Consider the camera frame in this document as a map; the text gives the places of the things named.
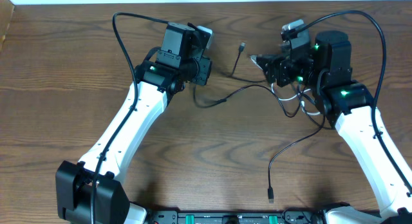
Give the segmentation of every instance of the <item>wire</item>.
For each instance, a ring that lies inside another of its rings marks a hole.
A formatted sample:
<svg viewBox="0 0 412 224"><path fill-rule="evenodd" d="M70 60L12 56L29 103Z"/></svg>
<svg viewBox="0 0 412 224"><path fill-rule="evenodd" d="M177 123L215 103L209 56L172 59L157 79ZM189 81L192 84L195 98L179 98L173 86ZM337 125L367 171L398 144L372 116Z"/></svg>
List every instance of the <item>wire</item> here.
<svg viewBox="0 0 412 224"><path fill-rule="evenodd" d="M319 73L319 76L317 77L317 84L316 84L316 93L317 93L317 95L321 95L322 76L326 72L328 72L328 69L321 70L321 72Z"/></svg>
<svg viewBox="0 0 412 224"><path fill-rule="evenodd" d="M324 17L321 17L321 18L315 20L314 22L306 25L305 27L294 31L293 33L288 34L288 36L289 37L294 36L294 35L298 34L299 32L307 30L308 28L312 27L313 25L315 25L315 24L317 24L317 23L319 23L319 22L321 22L325 19L329 19L331 17L335 17L335 16L338 16L338 15L344 15L344 14L363 15L364 17L366 17L374 25L374 27L379 32L380 41L382 43L382 67L380 69L379 81L378 81L378 85L377 85L377 88L376 88L375 96L373 98L373 103L372 103L372 107L371 107L372 126L373 126L373 130L375 131L375 136L378 138L378 141L379 141L380 145L382 146L382 149L384 150L386 156L388 157L388 159L391 162L392 166L395 168L396 172L398 173L398 175L400 176L400 178L404 182L405 186L409 190L409 195L408 196L410 197L411 194L412 194L412 186L411 186L410 182L406 179L404 173L399 168L399 166L397 165L395 159L393 159L391 153L389 152L388 148L386 147L386 144L382 139L381 132L379 131L378 125L376 123L377 103L378 103L380 89L382 87L382 83L383 83L383 80L384 80L384 74L385 74L385 68L386 68L386 41L385 41L385 36L384 36L383 31L382 31L382 28L379 26L379 24L376 22L376 20L374 20L374 18L372 18L369 14L367 14L365 12L362 12L362 11L349 10L349 11L337 12L337 13L333 13L333 14L329 14L329 15L326 15Z"/></svg>
<svg viewBox="0 0 412 224"><path fill-rule="evenodd" d="M307 112L305 109L304 109L304 101L302 101L302 111L303 111L303 113L305 113L306 112L306 114L308 114L308 115L310 115L310 116L317 116L317 115L320 115L321 114L321 112Z"/></svg>
<svg viewBox="0 0 412 224"><path fill-rule="evenodd" d="M270 85L270 87L271 87L271 89L272 89L272 92L275 93L274 88L273 88L273 84L274 84L274 83L272 83L272 84ZM280 100L280 101L289 101L289 100L293 100L294 98L296 98L296 96L297 96L297 95L294 95L293 97L290 97L290 98L279 98L279 100Z"/></svg>
<svg viewBox="0 0 412 224"><path fill-rule="evenodd" d="M289 145L286 146L284 149L280 150L280 152L276 153L276 155L270 160L269 167L268 167L269 187L272 187L271 184L270 184L270 169L272 168L272 164L274 163L275 159L276 159L280 154L282 154L284 151L286 151L289 147L292 147L293 145L299 143L300 141L306 140L307 138L310 138L311 136L316 135L316 134L323 128L324 121L325 121L325 116L323 116L323 121L322 121L321 126L320 126L314 133L312 133L312 134L310 134L310 135L307 135L307 136L305 136L305 137L303 137L303 138L300 138L300 139L296 140L295 142L289 144Z"/></svg>
<svg viewBox="0 0 412 224"><path fill-rule="evenodd" d="M316 106L316 102L315 102L311 97L309 97L309 95L304 94L304 93L300 93L300 96L304 97L304 98L307 99L312 105Z"/></svg>
<svg viewBox="0 0 412 224"><path fill-rule="evenodd" d="M241 53L243 52L243 50L245 49L245 45L246 45L246 44L245 44L244 42L240 44L238 57L236 58L236 62L234 63L232 73L231 73L230 75L226 75L226 76L228 76L228 77L230 77L230 78L232 78L232 79L236 79L236 80L242 81L242 82L250 82L250 83L265 82L266 80L248 80L248 79L242 79L242 78L233 76L233 74L234 74L234 72L235 72L235 70L236 70L236 66L238 65L238 61L239 61L240 55L241 55Z"/></svg>
<svg viewBox="0 0 412 224"><path fill-rule="evenodd" d="M295 91L295 93L296 93L297 95L300 95L300 96L298 96L299 101L300 101L300 102L303 102L303 100L302 100L302 95L304 95L304 93L302 93L302 92L300 91L299 85L298 85L296 88L294 88L294 87L292 87L292 88L293 88L293 90ZM303 110L303 113L309 118L310 121L312 121L312 122L313 122L316 126L318 126L318 127L321 126L320 124L318 124L318 123L310 116L310 114L306 111L306 109L305 109L304 107L302 107L302 110ZM332 127L325 127L325 126L323 126L323 129L333 130Z"/></svg>
<svg viewBox="0 0 412 224"><path fill-rule="evenodd" d="M146 55L146 57L144 58L144 60L145 60L145 61L150 60L150 58L152 58L153 55L154 55L158 50L160 50L160 49L161 49L161 47L154 47L154 48L152 48L152 49L149 51L149 53L147 53L147 55Z"/></svg>
<svg viewBox="0 0 412 224"><path fill-rule="evenodd" d="M209 105L201 105L201 104L198 103L198 101L196 100L196 84L195 84L194 87L193 87L193 101L194 101L195 105L196 105L197 107L199 107L199 108L210 108L210 107L217 106L217 105L219 105L219 104L221 104L221 103L224 103L224 102L227 101L228 98L230 98L231 96L235 95L236 93L239 93L240 91L243 91L244 89L251 88L251 87L254 87L254 86L255 86L255 87L259 87L259 88L266 89L266 90L269 91L273 96L275 96L276 100L279 102L279 105L281 106L281 109L283 110L283 113L285 114L286 117L288 117L288 118L293 118L293 117L296 116L297 112L299 111L299 108L301 107L300 104L298 105L297 109L290 115L290 114L286 111L286 109L285 109L285 107L283 106L281 100L279 99L279 97L278 97L275 93L271 92L271 90L270 90L269 88L267 88L266 86L262 86L262 85L258 85L258 84L252 84L252 85L243 86L243 87L237 89L236 91L233 91L232 93L230 93L230 94L227 95L226 97L224 97L224 98L222 98L222 99L219 99L219 100L215 100L213 104L209 104Z"/></svg>
<svg viewBox="0 0 412 224"><path fill-rule="evenodd" d="M126 47L123 44L122 39L120 38L118 31L117 31L117 27L116 27L116 17L118 15L126 15L126 16L131 16L131 17L137 17L137 18L143 18L143 19L147 19L150 21L154 21L154 22L159 22L159 23L164 23L167 24L168 21L163 21L160 19L155 19L155 18L151 18L151 17L146 17L144 15L137 15L137 14L131 14L131 13L126 13L126 12L117 12L113 15L112 18L112 25L113 25L113 31L116 35L116 39L123 51L124 57L126 58L127 63L129 64L130 67L130 71L132 74L132 78L133 78L133 85L135 88L135 98L133 99L133 104L131 105L129 112L127 112L126 116L123 118L123 120L121 121L121 123L119 124L119 126L116 128L115 132L112 134L112 136L110 137L108 143L106 144L106 146L104 147L103 151L100 153L97 165L96 165L96 169L95 169L95 174L93 175L93 180L92 180L92 191L91 191L91 197L90 197L90 218L91 218L91 223L95 224L96 222L96 217L95 217L95 202L96 202L96 185L97 185L97 178L98 178L98 173L100 172L100 168L102 167L102 162L106 157L106 153L109 151L109 147L111 145L111 143L114 141L114 139L116 138L117 134L120 132L121 128L123 127L123 125L126 123L126 121L128 120L128 118L130 117L130 115L132 114L132 112L135 110L136 104L137 104L137 98L138 98L138 87L137 87L137 83L136 83L136 75L135 75L135 71L134 71L134 67L133 67L133 63L131 62L130 56L127 53Z"/></svg>

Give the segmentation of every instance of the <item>cable clip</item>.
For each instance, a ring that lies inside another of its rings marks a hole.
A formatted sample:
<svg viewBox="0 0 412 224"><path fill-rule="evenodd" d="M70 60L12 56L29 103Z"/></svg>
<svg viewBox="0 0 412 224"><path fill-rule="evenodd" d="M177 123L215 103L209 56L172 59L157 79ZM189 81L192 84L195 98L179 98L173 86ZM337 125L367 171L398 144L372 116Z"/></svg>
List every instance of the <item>cable clip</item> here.
<svg viewBox="0 0 412 224"><path fill-rule="evenodd" d="M379 136L382 136L383 131L379 131Z"/></svg>

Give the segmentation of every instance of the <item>green led light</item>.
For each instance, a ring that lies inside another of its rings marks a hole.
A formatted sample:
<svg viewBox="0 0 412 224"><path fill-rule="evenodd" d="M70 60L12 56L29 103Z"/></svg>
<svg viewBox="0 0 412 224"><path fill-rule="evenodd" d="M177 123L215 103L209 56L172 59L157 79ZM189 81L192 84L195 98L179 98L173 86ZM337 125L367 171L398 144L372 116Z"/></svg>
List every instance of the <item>green led light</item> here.
<svg viewBox="0 0 412 224"><path fill-rule="evenodd" d="M342 94L342 96L346 96L347 94L348 94L349 92L347 92L347 91L341 91L341 94Z"/></svg>

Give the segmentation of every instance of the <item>usb connector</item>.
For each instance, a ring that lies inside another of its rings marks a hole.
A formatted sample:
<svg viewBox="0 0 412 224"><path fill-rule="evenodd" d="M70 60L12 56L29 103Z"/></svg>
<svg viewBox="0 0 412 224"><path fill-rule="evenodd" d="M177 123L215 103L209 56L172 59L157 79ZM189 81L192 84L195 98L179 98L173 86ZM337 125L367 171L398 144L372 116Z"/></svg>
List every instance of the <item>usb connector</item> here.
<svg viewBox="0 0 412 224"><path fill-rule="evenodd" d="M274 202L274 195L273 195L273 188L270 186L268 188L268 198L269 198L269 203L273 204Z"/></svg>
<svg viewBox="0 0 412 224"><path fill-rule="evenodd" d="M245 46L246 46L246 43L241 43L240 44L240 46L239 46L239 52L241 53L241 52L243 52L243 50L245 49Z"/></svg>

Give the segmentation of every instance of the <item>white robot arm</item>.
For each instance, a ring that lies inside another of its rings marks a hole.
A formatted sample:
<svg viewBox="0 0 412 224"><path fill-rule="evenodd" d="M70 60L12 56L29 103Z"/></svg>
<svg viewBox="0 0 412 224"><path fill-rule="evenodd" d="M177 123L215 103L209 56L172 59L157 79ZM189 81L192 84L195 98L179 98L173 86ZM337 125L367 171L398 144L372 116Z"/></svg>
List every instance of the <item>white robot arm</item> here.
<svg viewBox="0 0 412 224"><path fill-rule="evenodd" d="M340 207L326 213L328 223L382 223L389 217L398 216L399 209L412 211L412 198L409 196L409 191L379 141L374 137L375 132L370 117L370 106L352 109L349 115L340 115L335 128L345 139L362 167L375 194L381 218L359 212L352 207ZM412 182L412 171L386 131L379 111L376 120L391 156L407 180Z"/></svg>
<svg viewBox="0 0 412 224"><path fill-rule="evenodd" d="M116 114L109 127L95 143L95 145L80 158L80 162L85 162L84 168L94 172L96 169L99 154L106 146L108 140L115 132L119 123L123 120L126 113L131 109L135 89L133 84L130 85L129 93L122 107ZM128 118L117 137L110 145L106 153L106 159L100 168L100 174L105 175L107 172L114 174L114 179L123 183L126 178L127 168L129 167L132 157L146 135L147 130L164 112L167 107L166 92L158 91L157 86L140 82L138 84L138 102L135 112Z"/></svg>

